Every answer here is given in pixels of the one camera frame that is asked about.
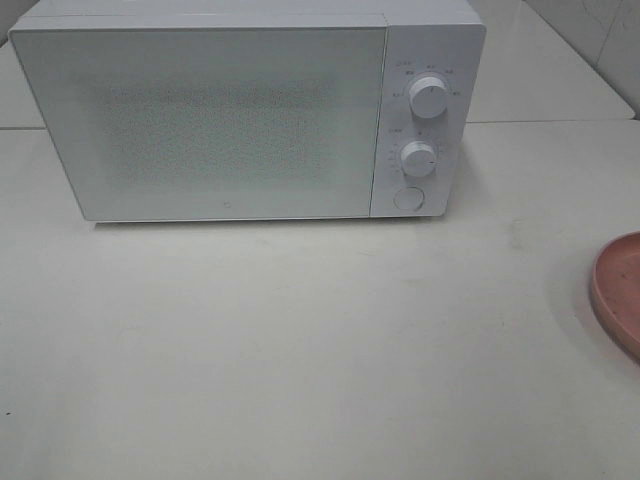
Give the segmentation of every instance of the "pink plate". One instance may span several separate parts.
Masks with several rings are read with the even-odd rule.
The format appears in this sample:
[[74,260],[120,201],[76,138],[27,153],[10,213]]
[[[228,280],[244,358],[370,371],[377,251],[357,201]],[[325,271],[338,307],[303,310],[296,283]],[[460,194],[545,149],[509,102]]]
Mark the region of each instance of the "pink plate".
[[640,232],[620,237],[600,252],[591,295],[603,327],[640,359]]

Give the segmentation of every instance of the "microwave door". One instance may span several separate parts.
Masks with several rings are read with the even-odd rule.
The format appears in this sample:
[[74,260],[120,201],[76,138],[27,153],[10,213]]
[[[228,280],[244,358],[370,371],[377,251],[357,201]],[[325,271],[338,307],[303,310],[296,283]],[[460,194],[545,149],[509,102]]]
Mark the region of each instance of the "microwave door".
[[385,33],[68,29],[12,41],[88,220],[330,218],[369,215]]

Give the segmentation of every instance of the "white microwave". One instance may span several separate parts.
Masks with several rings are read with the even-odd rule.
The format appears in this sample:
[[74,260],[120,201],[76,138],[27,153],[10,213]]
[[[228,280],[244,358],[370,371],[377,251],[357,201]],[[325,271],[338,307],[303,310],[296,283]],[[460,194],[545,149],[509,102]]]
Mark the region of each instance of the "white microwave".
[[484,37],[464,0],[41,0],[10,31],[97,222],[441,215]]

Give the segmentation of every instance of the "power knob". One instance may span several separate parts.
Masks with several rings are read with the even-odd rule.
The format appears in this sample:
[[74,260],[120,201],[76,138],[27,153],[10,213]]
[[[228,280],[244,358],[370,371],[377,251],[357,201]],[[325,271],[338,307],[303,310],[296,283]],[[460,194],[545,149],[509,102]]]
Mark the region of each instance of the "power knob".
[[447,109],[449,89],[436,76],[421,77],[409,87],[411,111],[419,118],[435,118]]
[[436,152],[424,142],[411,142],[400,151],[402,171],[410,177],[426,177],[436,168]]

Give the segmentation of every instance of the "white countertop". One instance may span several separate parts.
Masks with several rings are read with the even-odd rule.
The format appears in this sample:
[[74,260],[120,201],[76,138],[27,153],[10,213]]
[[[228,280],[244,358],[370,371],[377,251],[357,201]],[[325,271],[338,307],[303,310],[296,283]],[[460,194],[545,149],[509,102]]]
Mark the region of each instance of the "white countertop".
[[0,478],[635,478],[587,278],[640,226],[640,123],[464,151],[444,219],[94,227],[0,132]]
[[[629,119],[631,108],[520,0],[471,0],[488,27],[470,122]],[[9,45],[0,48],[0,128],[43,122]]]

